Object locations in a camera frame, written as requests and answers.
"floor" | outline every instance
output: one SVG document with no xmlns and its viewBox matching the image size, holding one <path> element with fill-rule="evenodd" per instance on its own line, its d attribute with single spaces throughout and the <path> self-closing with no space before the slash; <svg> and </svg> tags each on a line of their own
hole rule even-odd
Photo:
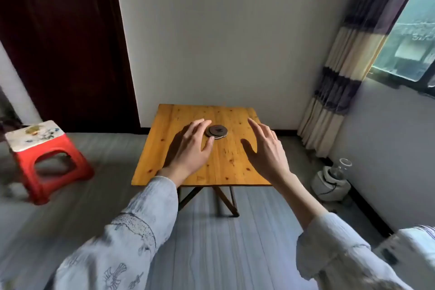
<svg viewBox="0 0 435 290">
<path fill-rule="evenodd" d="M 0 280 L 13 280 L 16 290 L 43 289 L 58 264 L 101 233 L 140 190 L 130 180 L 146 135 L 69 136 L 96 175 L 59 190 L 42 206 L 27 203 L 22 186 L 10 183 L 17 168 L 0 143 L 0 183 L 9 184 L 0 186 Z M 307 186 L 322 163 L 298 138 L 281 140 L 292 172 Z M 183 188 L 182 196 L 189 190 Z M 317 289 L 296 270 L 302 230 L 285 200 L 271 187 L 237 187 L 234 193 L 239 218 L 227 217 L 230 212 L 209 188 L 186 205 L 155 256 L 146 289 Z M 334 208 L 370 244 L 380 243 L 382 237 L 350 199 Z"/>
</svg>

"sleeve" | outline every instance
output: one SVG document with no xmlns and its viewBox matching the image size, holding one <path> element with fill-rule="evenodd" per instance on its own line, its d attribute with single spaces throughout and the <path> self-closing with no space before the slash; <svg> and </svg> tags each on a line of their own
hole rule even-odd
<svg viewBox="0 0 435 290">
<path fill-rule="evenodd" d="M 334 213 L 315 218 L 297 239 L 296 265 L 304 279 L 316 279 L 321 289 L 411 290 Z"/>
<path fill-rule="evenodd" d="M 101 237 L 90 239 L 62 262 L 46 289 L 144 289 L 151 260 L 169 238 L 177 211 L 175 184 L 154 177 Z"/>
</svg>

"plastic stool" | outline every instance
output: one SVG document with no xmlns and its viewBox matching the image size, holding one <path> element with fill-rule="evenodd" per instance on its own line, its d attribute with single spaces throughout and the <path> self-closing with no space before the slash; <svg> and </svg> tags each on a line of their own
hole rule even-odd
<svg viewBox="0 0 435 290">
<path fill-rule="evenodd" d="M 89 180 L 94 176 L 94 170 L 84 156 L 53 121 L 8 132 L 5 138 L 23 172 L 22 182 L 29 198 L 36 205 L 47 203 L 53 191 L 75 180 Z M 35 163 L 60 152 L 71 157 L 75 168 L 58 178 L 41 181 Z"/>
</svg>

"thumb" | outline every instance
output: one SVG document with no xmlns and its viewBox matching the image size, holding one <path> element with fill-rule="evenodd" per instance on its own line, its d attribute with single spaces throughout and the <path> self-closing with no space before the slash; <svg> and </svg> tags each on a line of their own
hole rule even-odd
<svg viewBox="0 0 435 290">
<path fill-rule="evenodd" d="M 211 136 L 207 142 L 205 143 L 204 149 L 202 152 L 208 156 L 211 154 L 211 150 L 213 149 L 213 142 L 215 142 L 215 137 Z"/>
<path fill-rule="evenodd" d="M 245 153 L 247 155 L 247 159 L 249 161 L 252 161 L 252 159 L 257 155 L 257 153 L 252 149 L 251 143 L 247 141 L 246 139 L 240 140 L 242 143 L 243 149 L 245 150 Z"/>
</svg>

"wooden table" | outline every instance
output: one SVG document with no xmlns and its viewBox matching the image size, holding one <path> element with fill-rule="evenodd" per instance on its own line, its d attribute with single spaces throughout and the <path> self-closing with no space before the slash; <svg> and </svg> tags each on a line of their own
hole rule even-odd
<svg viewBox="0 0 435 290">
<path fill-rule="evenodd" d="M 131 184 L 144 186 L 160 170 L 175 134 L 195 119 L 211 119 L 211 125 L 223 125 L 228 129 L 225 138 L 215 140 L 210 158 L 198 172 L 182 184 L 194 189 L 179 203 L 181 210 L 198 192 L 213 187 L 234 216 L 239 216 L 232 186 L 270 186 L 270 183 L 254 170 L 247 159 L 240 139 L 247 139 L 254 150 L 257 141 L 247 122 L 251 117 L 259 122 L 253 108 L 219 106 L 159 105 Z M 204 136 L 204 147 L 207 137 Z M 229 186 L 231 202 L 220 189 Z"/>
</svg>

